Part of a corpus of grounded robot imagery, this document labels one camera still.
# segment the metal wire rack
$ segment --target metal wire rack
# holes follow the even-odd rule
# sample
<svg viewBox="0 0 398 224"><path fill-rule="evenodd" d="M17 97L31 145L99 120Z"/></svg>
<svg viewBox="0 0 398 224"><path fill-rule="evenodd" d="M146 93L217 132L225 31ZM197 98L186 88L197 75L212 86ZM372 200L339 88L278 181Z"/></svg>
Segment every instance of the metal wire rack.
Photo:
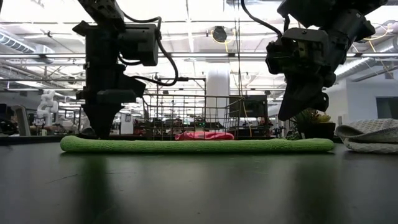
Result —
<svg viewBox="0 0 398 224"><path fill-rule="evenodd" d="M174 140L185 131L214 131L237 137L243 99L241 96L145 95L146 135L148 139Z"/></svg>

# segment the table surface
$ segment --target table surface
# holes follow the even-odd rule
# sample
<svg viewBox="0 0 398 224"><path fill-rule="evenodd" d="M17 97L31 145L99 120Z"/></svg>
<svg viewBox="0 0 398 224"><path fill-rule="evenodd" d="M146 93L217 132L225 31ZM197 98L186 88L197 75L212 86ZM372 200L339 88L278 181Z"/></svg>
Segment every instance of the table surface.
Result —
<svg viewBox="0 0 398 224"><path fill-rule="evenodd" d="M382 223L398 220L398 157L66 154L0 147L0 223Z"/></svg>

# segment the pink cloth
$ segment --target pink cloth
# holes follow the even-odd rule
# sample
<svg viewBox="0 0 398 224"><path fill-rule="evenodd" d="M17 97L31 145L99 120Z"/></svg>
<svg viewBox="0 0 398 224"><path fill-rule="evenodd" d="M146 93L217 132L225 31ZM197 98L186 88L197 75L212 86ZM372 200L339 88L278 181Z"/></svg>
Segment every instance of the pink cloth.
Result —
<svg viewBox="0 0 398 224"><path fill-rule="evenodd" d="M191 140L233 140L234 136L230 133L214 132L214 131L185 131L182 134L176 134L177 141Z"/></svg>

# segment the green rolled cloth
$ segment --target green rolled cloth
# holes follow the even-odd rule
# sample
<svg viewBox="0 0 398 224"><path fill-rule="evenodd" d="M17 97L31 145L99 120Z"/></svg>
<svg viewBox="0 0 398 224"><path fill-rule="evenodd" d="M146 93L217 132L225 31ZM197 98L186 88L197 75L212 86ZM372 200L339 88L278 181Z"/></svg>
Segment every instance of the green rolled cloth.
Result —
<svg viewBox="0 0 398 224"><path fill-rule="evenodd" d="M334 148L328 139L289 141L112 141L66 136L61 140L65 152L327 152Z"/></svg>

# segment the white towel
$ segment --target white towel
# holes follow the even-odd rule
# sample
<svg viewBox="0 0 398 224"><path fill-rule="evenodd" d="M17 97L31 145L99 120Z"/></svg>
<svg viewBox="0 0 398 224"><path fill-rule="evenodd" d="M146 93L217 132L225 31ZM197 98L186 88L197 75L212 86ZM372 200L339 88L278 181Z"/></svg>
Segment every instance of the white towel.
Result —
<svg viewBox="0 0 398 224"><path fill-rule="evenodd" d="M398 154L398 120L375 119L336 128L344 145L356 152Z"/></svg>

